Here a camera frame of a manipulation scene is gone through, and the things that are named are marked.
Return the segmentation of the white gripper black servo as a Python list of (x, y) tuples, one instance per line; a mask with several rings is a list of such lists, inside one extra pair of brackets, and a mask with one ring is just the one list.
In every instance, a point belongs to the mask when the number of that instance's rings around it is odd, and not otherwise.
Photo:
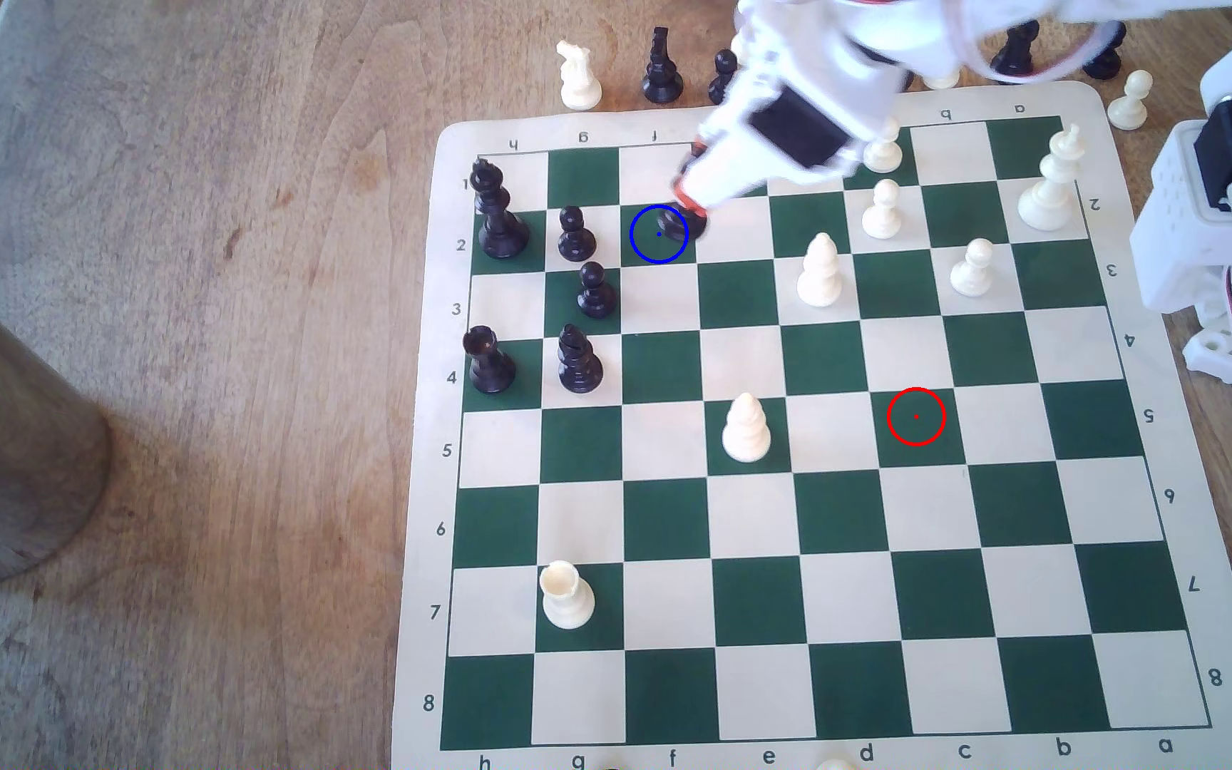
[(671, 202), (701, 217), (768, 180), (850, 174), (893, 116), (906, 64), (871, 39), (886, 2), (740, 1), (744, 60), (671, 177)]

